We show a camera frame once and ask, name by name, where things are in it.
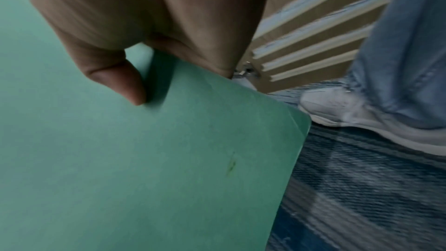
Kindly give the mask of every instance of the green paper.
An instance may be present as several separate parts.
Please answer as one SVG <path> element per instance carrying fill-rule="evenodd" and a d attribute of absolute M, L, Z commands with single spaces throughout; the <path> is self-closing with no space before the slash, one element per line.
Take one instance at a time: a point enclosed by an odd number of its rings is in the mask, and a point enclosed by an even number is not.
<path fill-rule="evenodd" d="M 143 45 L 132 106 L 0 7 L 1 251 L 264 250 L 307 115 Z"/>

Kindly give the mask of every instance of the blue jeans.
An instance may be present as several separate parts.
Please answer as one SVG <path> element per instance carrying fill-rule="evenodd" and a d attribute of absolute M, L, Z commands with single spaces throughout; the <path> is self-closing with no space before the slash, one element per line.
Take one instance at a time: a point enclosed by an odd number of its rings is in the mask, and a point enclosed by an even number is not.
<path fill-rule="evenodd" d="M 401 122 L 446 128 L 446 0 L 393 0 L 347 78 Z"/>

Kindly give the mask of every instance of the striped carpet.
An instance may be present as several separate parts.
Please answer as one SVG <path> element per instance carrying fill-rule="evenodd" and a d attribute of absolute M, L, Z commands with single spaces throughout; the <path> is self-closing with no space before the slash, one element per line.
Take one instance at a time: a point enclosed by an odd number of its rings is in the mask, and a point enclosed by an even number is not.
<path fill-rule="evenodd" d="M 297 106 L 303 91 L 270 94 Z M 446 251 L 446 160 L 356 128 L 313 124 L 268 251 Z"/>

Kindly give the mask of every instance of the sneaker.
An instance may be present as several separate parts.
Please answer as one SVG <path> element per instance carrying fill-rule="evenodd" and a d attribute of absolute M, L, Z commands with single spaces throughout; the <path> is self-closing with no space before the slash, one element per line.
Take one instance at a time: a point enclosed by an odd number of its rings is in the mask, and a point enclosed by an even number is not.
<path fill-rule="evenodd" d="M 358 94 L 344 87 L 306 91 L 299 109 L 324 126 L 353 126 L 377 134 L 404 147 L 446 156 L 446 129 L 422 130 L 409 127 L 391 115 L 371 106 Z"/>

